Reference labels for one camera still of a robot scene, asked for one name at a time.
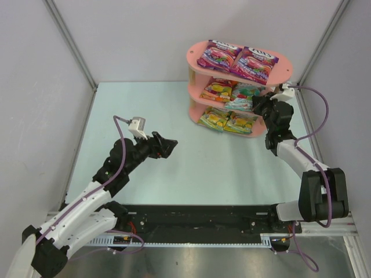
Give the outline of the teal mint blossom candy bag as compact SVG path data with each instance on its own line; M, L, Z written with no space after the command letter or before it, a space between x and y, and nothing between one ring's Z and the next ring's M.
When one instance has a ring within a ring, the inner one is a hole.
M237 111L252 111L252 96L259 96L264 87L253 86L247 83L237 83L232 90L231 100L224 106L225 109Z

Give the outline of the green spring tea candy bag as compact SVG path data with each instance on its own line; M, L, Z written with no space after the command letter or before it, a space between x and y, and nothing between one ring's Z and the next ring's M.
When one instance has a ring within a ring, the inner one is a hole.
M230 117L224 126L224 131L238 134L251 134L253 125L257 119L257 116L231 112Z

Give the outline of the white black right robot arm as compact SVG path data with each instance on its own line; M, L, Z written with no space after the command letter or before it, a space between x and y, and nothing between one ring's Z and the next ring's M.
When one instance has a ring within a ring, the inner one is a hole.
M265 147L286 162L300 177L300 192L296 201L276 206L283 221L317 222L328 227L333 219L349 213L345 173L330 168L309 155L290 130L293 107L269 93L252 98L253 112L263 118L267 128Z

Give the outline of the purple berries candy bag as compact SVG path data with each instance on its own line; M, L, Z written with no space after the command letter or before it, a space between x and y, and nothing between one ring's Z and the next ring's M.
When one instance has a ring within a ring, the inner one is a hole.
M241 51L241 47L208 40L205 51L197 59L197 64L203 68L228 73Z
M230 73L266 85L268 77L279 58L252 47L245 46L230 68Z

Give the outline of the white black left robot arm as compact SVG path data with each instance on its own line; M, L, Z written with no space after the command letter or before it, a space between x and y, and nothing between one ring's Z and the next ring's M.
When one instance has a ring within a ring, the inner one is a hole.
M148 137L117 140L103 166L75 200L40 227L25 228L7 277L55 277L86 243L125 224L128 211L112 198L147 158L166 159L177 144L156 131Z

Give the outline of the orange fruits candy bag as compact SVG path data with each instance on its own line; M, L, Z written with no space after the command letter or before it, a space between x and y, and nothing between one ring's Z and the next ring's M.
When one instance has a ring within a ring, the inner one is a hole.
M227 103L231 100L232 90L236 85L236 81L211 77L200 98Z

